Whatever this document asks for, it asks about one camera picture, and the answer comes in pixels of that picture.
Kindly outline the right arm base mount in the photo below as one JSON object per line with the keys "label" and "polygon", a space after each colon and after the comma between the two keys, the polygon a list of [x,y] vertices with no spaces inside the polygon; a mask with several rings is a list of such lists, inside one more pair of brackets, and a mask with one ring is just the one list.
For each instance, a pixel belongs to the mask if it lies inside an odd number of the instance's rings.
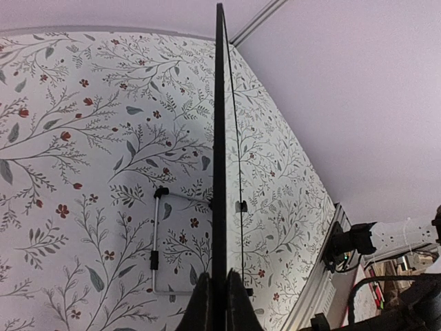
{"label": "right arm base mount", "polygon": [[331,227],[330,238],[325,244],[322,261],[331,273],[337,272],[337,266],[345,260],[345,253],[356,251],[359,257],[376,251],[372,243],[372,227],[376,224],[361,223],[351,226],[348,231],[342,229],[337,221]]}

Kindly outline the white whiteboard black frame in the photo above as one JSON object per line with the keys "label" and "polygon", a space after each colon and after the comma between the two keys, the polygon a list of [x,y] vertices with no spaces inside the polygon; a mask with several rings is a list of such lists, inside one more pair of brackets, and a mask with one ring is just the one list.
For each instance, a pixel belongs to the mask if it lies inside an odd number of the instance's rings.
{"label": "white whiteboard black frame", "polygon": [[214,326],[217,330],[238,329],[235,323],[240,305],[236,291],[243,271],[242,194],[231,50],[224,6],[219,2],[216,4],[213,178]]}

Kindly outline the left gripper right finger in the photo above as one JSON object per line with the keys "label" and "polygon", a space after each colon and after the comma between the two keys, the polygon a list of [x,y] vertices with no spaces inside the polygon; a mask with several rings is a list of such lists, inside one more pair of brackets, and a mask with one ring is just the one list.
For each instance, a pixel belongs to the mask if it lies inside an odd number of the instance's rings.
{"label": "left gripper right finger", "polygon": [[227,330],[263,331],[239,273],[227,275]]}

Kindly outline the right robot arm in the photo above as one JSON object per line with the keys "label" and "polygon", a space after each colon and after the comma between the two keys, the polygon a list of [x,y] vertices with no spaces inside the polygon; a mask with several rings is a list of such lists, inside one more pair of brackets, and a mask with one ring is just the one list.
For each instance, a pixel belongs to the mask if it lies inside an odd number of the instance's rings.
{"label": "right robot arm", "polygon": [[[413,245],[421,241],[440,244],[440,209],[433,220],[407,227],[401,223],[361,223],[350,231],[331,239],[329,247],[335,254],[357,250],[359,254],[374,254],[388,243]],[[400,294],[396,308],[377,317],[355,322],[355,298],[367,284],[381,281],[410,281],[409,289]],[[343,330],[439,330],[440,329],[440,260],[422,274],[385,275],[359,281],[351,289],[348,301],[348,325]]]}

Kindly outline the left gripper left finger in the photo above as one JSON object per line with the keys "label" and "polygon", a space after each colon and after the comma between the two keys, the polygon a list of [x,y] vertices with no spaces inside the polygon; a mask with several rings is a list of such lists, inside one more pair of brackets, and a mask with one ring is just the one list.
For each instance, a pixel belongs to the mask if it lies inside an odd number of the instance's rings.
{"label": "left gripper left finger", "polygon": [[187,309],[176,331],[212,330],[212,280],[209,273],[200,274]]}

